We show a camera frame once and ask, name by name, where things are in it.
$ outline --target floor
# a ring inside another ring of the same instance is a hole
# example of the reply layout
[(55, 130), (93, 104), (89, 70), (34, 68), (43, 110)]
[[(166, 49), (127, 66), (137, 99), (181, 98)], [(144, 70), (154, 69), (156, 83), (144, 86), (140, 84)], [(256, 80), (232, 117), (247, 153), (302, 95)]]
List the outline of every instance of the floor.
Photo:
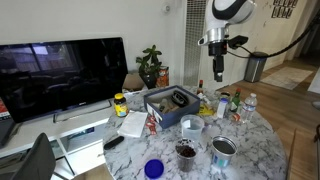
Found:
[[(257, 94), (257, 111), (269, 121), (280, 137), (290, 162), (290, 179), (316, 179), (316, 144), (313, 143), (315, 128), (320, 124), (320, 111), (311, 102), (320, 100), (320, 94), (307, 89), (319, 68), (319, 64), (308, 63), (303, 58), (285, 61), (282, 65), (269, 69), (262, 74), (264, 78), (283, 67), (294, 67), (313, 71), (293, 90), (271, 86), (262, 82), (240, 81), (219, 89), (232, 94), (238, 87), (242, 89), (241, 100), (251, 92)], [(112, 179), (105, 165), (79, 175), (76, 180)]]

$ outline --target tv stand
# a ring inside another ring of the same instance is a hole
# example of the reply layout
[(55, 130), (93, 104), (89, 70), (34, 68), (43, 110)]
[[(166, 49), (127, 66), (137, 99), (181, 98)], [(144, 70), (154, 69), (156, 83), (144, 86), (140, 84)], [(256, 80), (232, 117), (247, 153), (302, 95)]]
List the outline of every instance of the tv stand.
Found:
[[(113, 103), (112, 101), (108, 102), (111, 103), (109, 108), (98, 110), (100, 106), (95, 105), (92, 109), (96, 109), (96, 111), (84, 114), (80, 109), (76, 113), (81, 115), (60, 123), (53, 123), (52, 116), (24, 122), (17, 134), (4, 148), (0, 149), (0, 160), (10, 155), (26, 152), (32, 147), (37, 136), (44, 132), (55, 152), (57, 160), (55, 171), (62, 176), (73, 179), (76, 175), (104, 164), (103, 135), (109, 117), (114, 114)], [(94, 127), (94, 132), (75, 136), (75, 134), (92, 127)], [(17, 165), (19, 162), (2, 168), (0, 173), (8, 172)]]
[(68, 111), (54, 113), (53, 123), (67, 121), (69, 119), (76, 119), (84, 114), (95, 113), (97, 111), (110, 108), (111, 106), (111, 101), (108, 99), (106, 101), (95, 103), (94, 105), (79, 107), (76, 111), (74, 109), (70, 109)]

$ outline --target picture frame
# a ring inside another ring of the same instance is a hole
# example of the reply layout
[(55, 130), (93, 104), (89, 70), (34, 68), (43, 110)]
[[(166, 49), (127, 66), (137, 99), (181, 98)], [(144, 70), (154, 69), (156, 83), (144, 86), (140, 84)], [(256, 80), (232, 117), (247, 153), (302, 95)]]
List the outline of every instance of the picture frame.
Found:
[(297, 4), (298, 4), (298, 0), (294, 0), (294, 1), (292, 2), (292, 7), (296, 7)]
[(287, 17), (286, 17), (287, 19), (290, 19), (292, 11), (293, 11), (292, 8), (288, 8)]
[(279, 1), (279, 5), (280, 5), (280, 6), (283, 6), (284, 3), (285, 3), (285, 1), (286, 1), (286, 0), (280, 0), (280, 1)]
[(293, 1), (294, 1), (294, 0), (289, 0), (289, 1), (288, 1), (288, 7), (292, 7)]
[(276, 6), (279, 5), (279, 2), (280, 2), (280, 0), (274, 0), (273, 5), (276, 5)]
[(287, 18), (288, 12), (289, 12), (289, 8), (285, 7), (282, 13), (282, 18)]
[(272, 12), (272, 15), (271, 15), (272, 18), (278, 17), (279, 9), (280, 9), (280, 6), (275, 6), (275, 7), (273, 8), (273, 12)]
[(278, 18), (282, 18), (282, 14), (284, 12), (285, 7), (279, 7), (279, 13), (278, 13)]
[(290, 0), (285, 0), (284, 3), (283, 3), (283, 6), (287, 7), (288, 4), (289, 4), (289, 1), (290, 1)]

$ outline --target window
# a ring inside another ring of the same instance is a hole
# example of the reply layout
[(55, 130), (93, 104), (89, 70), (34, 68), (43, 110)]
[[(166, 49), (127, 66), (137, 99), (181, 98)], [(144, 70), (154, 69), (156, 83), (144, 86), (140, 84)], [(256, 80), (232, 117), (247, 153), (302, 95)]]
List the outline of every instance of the window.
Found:
[(2, 72), (50, 73), (58, 69), (72, 68), (73, 64), (67, 46), (63, 43), (8, 45), (0, 49)]

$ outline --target white cabinet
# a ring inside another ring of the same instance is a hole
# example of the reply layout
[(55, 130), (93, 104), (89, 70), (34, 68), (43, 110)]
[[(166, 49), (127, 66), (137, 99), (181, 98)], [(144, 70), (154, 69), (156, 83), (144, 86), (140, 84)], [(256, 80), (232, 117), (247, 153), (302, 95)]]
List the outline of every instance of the white cabinet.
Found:
[[(55, 138), (50, 141), (56, 158), (55, 172), (67, 179), (73, 179), (76, 175), (89, 171), (103, 163), (103, 133), (106, 122), (97, 123), (90, 127), (93, 132), (85, 132), (81, 128), (79, 132)], [(26, 156), (26, 150), (0, 158), (0, 173), (12, 172), (20, 168), (23, 163), (22, 157)], [(59, 179), (53, 175), (51, 180)]]
[(100, 124), (89, 128), (94, 128), (93, 132), (80, 131), (57, 139), (63, 152), (63, 162), (57, 163), (56, 168), (67, 174), (66, 177), (73, 178), (72, 171), (79, 175), (105, 163), (102, 140), (105, 126), (105, 123)]
[[(1, 158), (30, 149), (42, 132), (48, 136), (54, 150), (56, 172), (66, 178), (72, 179), (75, 175), (105, 163), (102, 139), (112, 114), (113, 106), (59, 123), (53, 123), (49, 116), (23, 123), (17, 134), (0, 149), (0, 172)], [(89, 128), (94, 128), (94, 132), (79, 134)]]
[(68, 160), (76, 174), (84, 173), (105, 163), (102, 140), (88, 148), (70, 154)]

